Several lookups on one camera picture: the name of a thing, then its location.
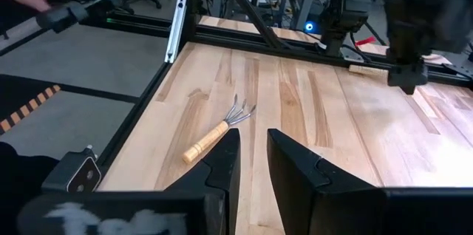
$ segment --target metal tines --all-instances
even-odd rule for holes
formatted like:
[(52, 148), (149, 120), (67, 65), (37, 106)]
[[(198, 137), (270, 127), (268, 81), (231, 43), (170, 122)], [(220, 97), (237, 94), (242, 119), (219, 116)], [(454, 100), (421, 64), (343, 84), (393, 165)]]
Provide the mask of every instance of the metal tines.
[(235, 95), (235, 98), (234, 98), (234, 105), (231, 107), (230, 109), (230, 112), (227, 114), (227, 116), (225, 117), (224, 121), (226, 123), (228, 123), (229, 126), (232, 126), (234, 124), (237, 124), (238, 122), (241, 122), (241, 121), (244, 121), (246, 120), (247, 118), (251, 117), (251, 115), (254, 113), (255, 109), (256, 109), (256, 105), (254, 105), (250, 112), (246, 115), (243, 115), (240, 117), (240, 115), (243, 113), (243, 111), (245, 110), (245, 106), (246, 106), (246, 99), (243, 101), (243, 105), (242, 105), (242, 108), (239, 109), (235, 114), (234, 113), (234, 110), (235, 108), (237, 107), (237, 101), (238, 101), (238, 96)]

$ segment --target butcher block tabletop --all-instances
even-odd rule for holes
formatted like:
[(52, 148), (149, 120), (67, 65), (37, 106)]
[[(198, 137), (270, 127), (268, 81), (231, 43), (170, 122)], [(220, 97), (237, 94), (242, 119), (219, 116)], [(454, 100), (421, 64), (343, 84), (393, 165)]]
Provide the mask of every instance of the butcher block tabletop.
[[(256, 31), (252, 24), (218, 18), (201, 23)], [(186, 165), (182, 153), (225, 117), (235, 94), (258, 105), (251, 119), (236, 126), (236, 234), (284, 233), (268, 171), (269, 128), (373, 185), (473, 186), (471, 90), (427, 84), (408, 96), (379, 77), (344, 68), (187, 43), (100, 190), (166, 188), (196, 163)]]

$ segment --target orange and black tape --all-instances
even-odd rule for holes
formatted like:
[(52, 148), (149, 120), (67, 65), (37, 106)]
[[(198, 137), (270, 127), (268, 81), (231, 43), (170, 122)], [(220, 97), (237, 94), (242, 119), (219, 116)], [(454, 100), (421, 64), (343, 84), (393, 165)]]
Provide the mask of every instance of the orange and black tape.
[(20, 107), (19, 110), (12, 113), (6, 119), (0, 121), (0, 135), (3, 135), (5, 132), (8, 132), (8, 130), (18, 124), (20, 120), (31, 114), (31, 112), (33, 112), (41, 104), (46, 102), (46, 100), (50, 99), (55, 93), (59, 92), (59, 90), (61, 90), (59, 85), (54, 85), (52, 87), (46, 88), (43, 92), (40, 92), (35, 98)]

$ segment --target gray carpet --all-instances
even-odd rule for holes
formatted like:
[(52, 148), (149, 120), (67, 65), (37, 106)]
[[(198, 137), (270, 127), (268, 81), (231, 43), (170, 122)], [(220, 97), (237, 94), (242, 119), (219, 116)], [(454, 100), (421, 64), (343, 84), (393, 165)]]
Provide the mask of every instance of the gray carpet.
[(139, 96), (164, 62), (166, 38), (75, 25), (0, 58), (0, 73)]
[(88, 145), (101, 154), (132, 107), (130, 103), (60, 91), (0, 140), (27, 156), (60, 159), (68, 151), (82, 151)]

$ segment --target red cable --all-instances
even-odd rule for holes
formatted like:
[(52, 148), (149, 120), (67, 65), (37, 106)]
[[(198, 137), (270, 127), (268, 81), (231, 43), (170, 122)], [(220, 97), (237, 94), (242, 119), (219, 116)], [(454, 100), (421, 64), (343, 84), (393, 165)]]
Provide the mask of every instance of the red cable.
[(369, 44), (369, 43), (372, 43), (372, 42), (375, 42), (375, 41), (376, 41), (375, 37), (370, 36), (369, 38), (366, 38), (366, 39), (360, 40), (358, 42), (355, 42), (355, 45), (356, 46), (361, 46), (361, 45)]

